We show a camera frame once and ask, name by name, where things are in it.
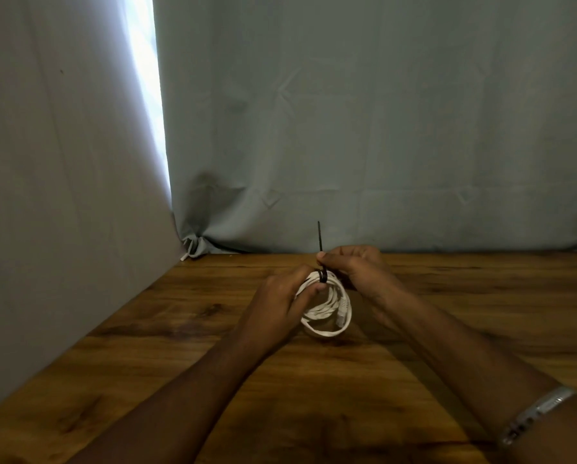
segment wood grain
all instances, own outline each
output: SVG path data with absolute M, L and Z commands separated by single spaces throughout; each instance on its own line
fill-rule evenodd
M 410 288 L 577 389 L 577 254 L 387 255 Z M 0 463 L 67 460 L 228 332 L 269 273 L 311 255 L 186 261 L 0 405 Z M 496 463 L 494 444 L 351 294 L 354 322 L 300 332 L 243 385 L 200 463 Z

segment white wall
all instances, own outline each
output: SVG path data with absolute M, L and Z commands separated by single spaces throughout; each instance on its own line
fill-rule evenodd
M 182 253 L 121 0 L 0 0 L 0 400 Z

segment light blue curtain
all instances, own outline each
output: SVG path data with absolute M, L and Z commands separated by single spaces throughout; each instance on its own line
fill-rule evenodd
M 193 255 L 577 249 L 577 0 L 154 0 Z

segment curtain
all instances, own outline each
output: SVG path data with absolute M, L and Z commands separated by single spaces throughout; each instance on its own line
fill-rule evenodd
M 0 0 L 0 400 L 182 254 L 125 1 Z
M 154 2 L 191 255 L 577 249 L 577 0 Z

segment hand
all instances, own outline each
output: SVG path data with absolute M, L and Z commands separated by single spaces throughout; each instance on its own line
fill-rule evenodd
M 313 271 L 312 267 L 303 264 L 288 273 L 267 277 L 241 316 L 235 335 L 260 356 L 273 350 L 299 324 L 308 303 L 327 288 L 325 283 L 315 283 L 295 298 L 295 293 Z
M 329 252 L 319 252 L 316 260 L 345 274 L 372 308 L 375 319 L 389 328 L 393 327 L 389 309 L 399 295 L 409 293 L 383 261 L 376 247 L 340 246 Z

